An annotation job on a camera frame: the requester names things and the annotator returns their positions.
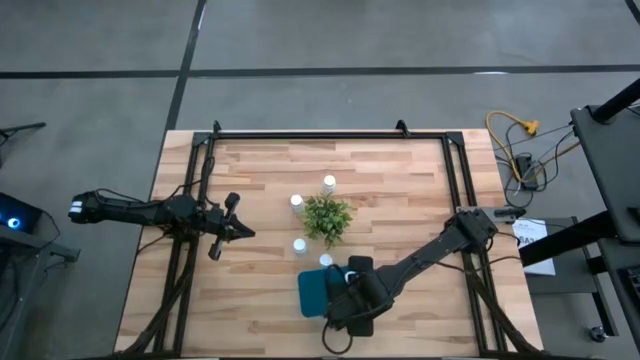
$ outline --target small white bottle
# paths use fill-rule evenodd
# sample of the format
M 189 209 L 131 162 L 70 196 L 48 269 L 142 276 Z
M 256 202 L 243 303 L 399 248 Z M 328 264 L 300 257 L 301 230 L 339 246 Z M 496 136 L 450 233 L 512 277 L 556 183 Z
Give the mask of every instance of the small white bottle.
M 307 252 L 307 242 L 304 239 L 296 239 L 293 242 L 293 252 L 298 255 L 303 255 Z
M 331 255 L 329 254 L 322 254 L 320 255 L 320 265 L 327 267 L 331 264 L 333 264 L 333 258 L 331 257 Z
M 302 196 L 296 194 L 291 196 L 291 208 L 293 212 L 296 214 L 300 214 L 304 211 L 304 200 L 302 200 Z
M 322 183 L 322 191 L 325 194 L 331 194 L 336 191 L 336 178 L 333 175 L 327 175 L 324 177 L 324 182 Z

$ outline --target gray concrete floor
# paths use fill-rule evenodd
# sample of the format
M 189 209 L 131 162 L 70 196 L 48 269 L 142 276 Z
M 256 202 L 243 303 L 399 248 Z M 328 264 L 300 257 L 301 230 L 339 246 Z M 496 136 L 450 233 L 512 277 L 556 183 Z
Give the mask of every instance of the gray concrete floor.
M 178 69 L 196 1 L 0 0 L 0 71 Z M 602 65 L 639 63 L 640 26 L 622 0 L 210 0 L 193 68 Z M 500 109 L 542 122 L 597 104 L 637 73 L 190 79 L 178 129 L 482 128 Z M 0 80 L 0 127 L 46 121 L 2 148 L 0 191 L 51 212 L 80 261 L 52 273 L 29 317 L 23 359 L 112 350 L 140 229 L 71 224 L 72 195 L 108 187 L 149 195 L 175 79 Z M 509 122 L 495 121 L 504 133 Z M 541 155 L 556 133 L 517 149 Z M 523 135 L 514 131 L 513 138 Z M 581 150 L 530 206 L 534 217 L 604 206 Z M 545 348 L 637 359 L 610 284 L 621 336 L 590 342 L 589 296 L 536 296 Z

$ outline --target green plant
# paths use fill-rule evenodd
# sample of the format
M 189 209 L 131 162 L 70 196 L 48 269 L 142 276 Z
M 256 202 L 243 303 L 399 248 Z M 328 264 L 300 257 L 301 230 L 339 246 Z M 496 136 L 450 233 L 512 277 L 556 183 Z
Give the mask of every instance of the green plant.
M 337 202 L 331 195 L 312 196 L 304 208 L 304 227 L 313 240 L 324 239 L 327 250 L 342 242 L 342 234 L 351 223 L 349 204 Z

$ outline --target wooden tabletop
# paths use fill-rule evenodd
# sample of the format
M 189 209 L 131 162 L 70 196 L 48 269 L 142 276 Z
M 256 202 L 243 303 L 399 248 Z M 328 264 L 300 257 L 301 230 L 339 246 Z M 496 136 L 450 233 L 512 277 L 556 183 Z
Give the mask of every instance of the wooden tabletop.
M 488 133 L 463 133 L 479 205 L 502 206 L 502 184 Z M 184 182 L 192 134 L 167 134 L 154 199 L 165 198 Z M 214 237 L 202 238 L 183 356 L 330 355 L 321 343 L 324 319 L 302 316 L 297 286 L 298 273 L 319 268 L 318 257 L 325 249 L 310 242 L 306 255 L 293 252 L 293 241 L 305 236 L 288 202 L 295 193 L 303 197 L 319 193 L 325 175 L 336 177 L 336 197 L 354 208 L 344 244 L 329 251 L 339 264 L 346 264 L 350 255 L 371 256 L 376 267 L 392 264 L 437 236 L 452 215 L 438 140 L 217 141 L 214 155 L 209 198 L 222 203 L 230 191 L 240 194 L 236 213 L 257 235 L 225 244 L 218 262 L 207 256 Z M 145 228 L 140 246 L 159 235 L 158 229 Z M 116 350 L 130 345 L 158 309 L 170 251 L 171 240 L 166 239 L 138 256 Z M 516 244 L 497 236 L 489 257 L 505 255 L 517 256 Z M 444 262 L 462 265 L 460 254 L 449 255 Z M 541 348 L 521 264 L 502 261 L 492 265 L 492 272 L 500 305 L 528 341 Z M 167 343 L 173 339 L 172 315 Z M 374 336 L 355 338 L 346 356 L 477 355 L 470 316 L 464 276 L 433 266 L 409 282 L 393 308 L 375 320 Z M 491 340 L 486 308 L 483 318 Z M 347 338 L 346 332 L 330 331 L 328 342 L 340 349 Z

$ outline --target yellow cable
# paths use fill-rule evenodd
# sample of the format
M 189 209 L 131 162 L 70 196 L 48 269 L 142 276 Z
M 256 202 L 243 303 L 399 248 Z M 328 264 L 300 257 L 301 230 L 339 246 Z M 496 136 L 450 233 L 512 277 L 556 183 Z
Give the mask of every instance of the yellow cable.
M 540 125 L 540 123 L 536 120 L 536 121 L 522 121 L 520 119 L 518 119 L 516 116 L 511 115 L 509 113 L 506 113 L 504 111 L 490 111 L 487 116 L 485 117 L 485 123 L 487 126 L 487 130 L 489 130 L 489 134 L 491 135 L 491 137 L 493 138 L 493 140 L 495 140 L 499 145 L 500 148 L 502 149 L 502 151 L 504 151 L 504 154 L 507 156 L 507 160 L 509 161 L 509 164 L 511 165 L 511 170 L 513 172 L 513 176 L 516 178 L 516 180 L 520 183 L 522 182 L 529 182 L 529 181 L 534 181 L 538 174 L 540 174 L 540 172 L 542 170 L 544 170 L 545 166 L 550 163 L 551 161 L 553 161 L 556 158 L 559 158 L 560 156 L 568 153 L 569 151 L 575 149 L 578 145 L 580 145 L 580 141 L 576 142 L 575 144 L 572 144 L 570 146 L 568 146 L 566 149 L 562 150 L 561 152 L 559 152 L 557 155 L 552 156 L 551 158 L 543 161 L 540 163 L 540 170 L 536 171 L 533 174 L 533 177 L 529 178 L 529 179 L 522 179 L 520 177 L 520 174 L 518 173 L 518 169 L 516 169 L 516 165 L 515 165 L 515 161 L 514 159 L 511 157 L 511 153 L 509 151 L 507 151 L 507 147 L 502 143 L 502 141 L 500 141 L 500 139 L 498 138 L 498 136 L 496 136 L 496 134 L 493 132 L 493 130 L 491 129 L 491 117 L 493 115 L 502 115 L 505 116 L 517 123 L 519 123 L 520 125 L 522 125 L 522 127 L 524 127 L 527 130 L 527 133 L 531 136 L 535 136 L 536 134 L 536 130 L 538 129 L 538 126 Z

